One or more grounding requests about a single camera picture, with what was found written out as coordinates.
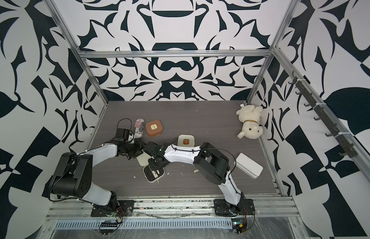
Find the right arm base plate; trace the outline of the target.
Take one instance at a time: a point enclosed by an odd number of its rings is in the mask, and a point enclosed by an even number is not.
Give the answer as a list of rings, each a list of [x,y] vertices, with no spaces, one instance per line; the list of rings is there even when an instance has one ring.
[[[252,199],[241,198],[238,205],[227,203],[224,199],[215,199],[214,212],[221,217],[236,217],[255,214],[255,207]]]

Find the cream nail kit case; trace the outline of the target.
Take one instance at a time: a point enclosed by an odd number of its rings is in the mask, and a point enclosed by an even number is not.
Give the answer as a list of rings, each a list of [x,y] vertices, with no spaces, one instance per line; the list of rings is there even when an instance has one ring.
[[[189,134],[181,134],[178,137],[178,144],[180,147],[194,147],[195,146],[195,137]]]
[[[153,183],[164,176],[165,169],[161,168],[157,170],[152,170],[149,166],[149,159],[151,158],[152,156],[143,151],[136,157],[139,165],[143,167],[143,174],[145,178],[148,182]]]

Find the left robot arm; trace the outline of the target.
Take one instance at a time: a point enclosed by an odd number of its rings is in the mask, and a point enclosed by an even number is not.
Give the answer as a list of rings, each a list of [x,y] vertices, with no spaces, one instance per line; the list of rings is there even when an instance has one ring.
[[[129,129],[118,128],[111,140],[81,153],[64,153],[48,185],[48,198],[51,202],[79,199],[116,211],[119,207],[114,192],[93,183],[93,167],[116,156],[136,158],[143,153],[145,143],[136,139]]]

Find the brown nail kit case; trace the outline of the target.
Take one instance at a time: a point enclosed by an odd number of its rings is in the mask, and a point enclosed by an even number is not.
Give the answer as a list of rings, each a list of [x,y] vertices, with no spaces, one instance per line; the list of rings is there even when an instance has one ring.
[[[145,128],[150,137],[158,136],[163,132],[163,125],[158,119],[146,123]]]

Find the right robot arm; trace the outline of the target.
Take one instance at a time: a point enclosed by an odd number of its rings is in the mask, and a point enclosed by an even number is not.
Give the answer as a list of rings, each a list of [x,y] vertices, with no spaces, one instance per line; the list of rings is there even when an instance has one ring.
[[[148,162],[153,170],[177,162],[194,165],[209,182],[219,187],[228,206],[239,212],[243,211],[245,196],[232,178],[229,159],[222,153],[222,149],[215,148],[208,142],[201,146],[184,147],[158,145],[150,141],[143,151],[151,156]]]

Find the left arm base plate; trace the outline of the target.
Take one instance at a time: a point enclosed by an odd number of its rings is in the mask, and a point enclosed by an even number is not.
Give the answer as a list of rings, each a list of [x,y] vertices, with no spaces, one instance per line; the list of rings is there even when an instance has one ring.
[[[129,216],[134,211],[134,200],[118,200],[117,203],[115,203],[113,206],[107,205],[107,206],[100,206],[100,205],[94,205],[91,217],[125,217]]]

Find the cream nail clipper large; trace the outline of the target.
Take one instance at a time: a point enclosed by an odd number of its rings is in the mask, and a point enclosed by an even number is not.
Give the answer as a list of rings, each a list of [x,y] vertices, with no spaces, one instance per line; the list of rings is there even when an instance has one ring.
[[[147,178],[149,178],[149,180],[155,180],[156,179],[155,171],[152,171],[152,170],[148,169],[147,170]]]

